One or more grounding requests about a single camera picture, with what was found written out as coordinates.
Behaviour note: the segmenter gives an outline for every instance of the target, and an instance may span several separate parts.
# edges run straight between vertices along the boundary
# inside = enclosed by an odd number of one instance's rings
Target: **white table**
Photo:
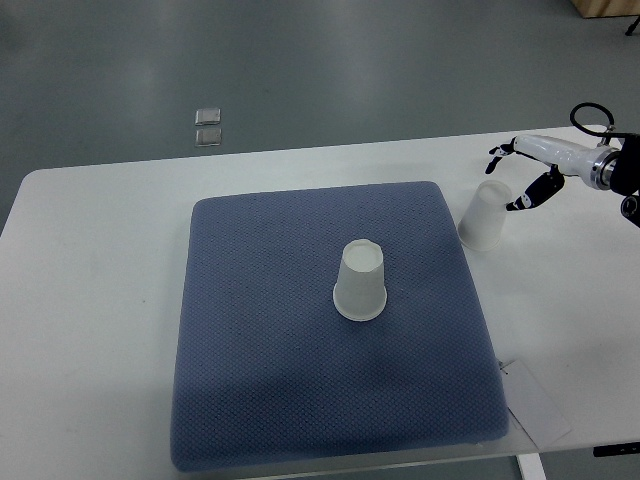
[[[36,171],[0,237],[0,476],[176,478],[173,366],[191,209],[247,192],[432,180],[461,218],[487,151],[518,132]],[[536,133],[595,145],[572,128]],[[514,198],[545,168],[508,157]],[[579,179],[465,249],[496,355],[529,367],[572,431],[551,449],[640,439],[640,231]],[[215,478],[536,451],[496,442],[235,469]]]

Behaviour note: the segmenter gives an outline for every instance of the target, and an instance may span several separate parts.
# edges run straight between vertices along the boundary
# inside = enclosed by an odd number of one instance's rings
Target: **textured fabric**
[[[343,247],[382,247],[388,302],[334,308]],[[507,409],[431,182],[261,193],[193,210],[171,425],[183,471],[478,442]]]

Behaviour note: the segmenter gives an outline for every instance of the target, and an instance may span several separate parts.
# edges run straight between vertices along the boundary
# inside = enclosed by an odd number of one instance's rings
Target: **white paper cup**
[[[482,182],[458,224],[462,243],[486,252],[500,242],[502,226],[507,217],[506,205],[511,201],[511,190],[497,180]]]
[[[379,245],[362,239],[344,247],[333,303],[343,317],[356,322],[372,320],[382,313],[387,290]]]

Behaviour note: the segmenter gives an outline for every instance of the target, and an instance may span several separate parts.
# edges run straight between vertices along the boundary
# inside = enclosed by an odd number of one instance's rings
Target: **black cable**
[[[587,135],[591,135],[593,137],[602,137],[602,138],[628,138],[632,136],[632,134],[630,133],[594,132],[593,130],[589,130],[584,125],[578,123],[578,121],[576,120],[576,113],[578,112],[578,110],[584,107],[595,108],[596,110],[600,110],[602,113],[604,113],[607,116],[607,120],[609,120],[609,127],[612,127],[615,124],[615,120],[613,119],[613,114],[606,107],[603,107],[602,105],[598,103],[593,103],[593,102],[579,103],[578,105],[573,107],[573,110],[571,110],[571,113],[569,114],[569,121],[571,122],[571,125],[576,127],[581,132],[584,132]]]

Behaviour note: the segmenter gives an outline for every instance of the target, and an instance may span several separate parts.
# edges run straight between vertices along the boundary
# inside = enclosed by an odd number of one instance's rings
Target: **upside-down cup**
[[[510,201],[511,190],[504,183],[497,180],[482,182],[458,224],[462,243],[481,252],[496,247]]]
[[[372,320],[382,313],[387,290],[379,245],[362,239],[344,247],[333,303],[343,317],[356,322]]]

